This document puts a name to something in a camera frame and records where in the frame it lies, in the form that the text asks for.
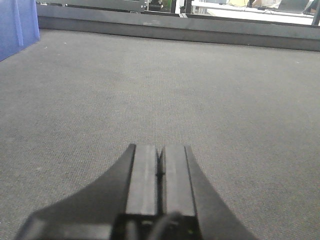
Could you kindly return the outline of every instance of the gray carpet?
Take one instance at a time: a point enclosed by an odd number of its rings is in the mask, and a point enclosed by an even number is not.
[[[0,62],[0,239],[129,143],[189,144],[261,240],[320,239],[318,52],[41,31]]]

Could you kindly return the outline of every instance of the white desk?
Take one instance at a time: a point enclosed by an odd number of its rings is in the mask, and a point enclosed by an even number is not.
[[[249,19],[270,22],[292,23],[311,25],[313,16],[298,13],[278,12],[272,10],[258,10],[251,7],[237,7],[232,5],[220,5],[217,3],[192,1],[192,6],[205,8],[211,16]]]

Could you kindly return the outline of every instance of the black metal frame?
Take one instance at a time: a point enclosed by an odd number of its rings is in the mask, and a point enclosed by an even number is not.
[[[193,0],[186,0],[185,1],[185,13],[186,14],[191,14],[192,12],[192,1]]]
[[[89,8],[124,10],[128,12],[134,11],[139,13],[145,10],[145,0],[37,0],[37,2]]]

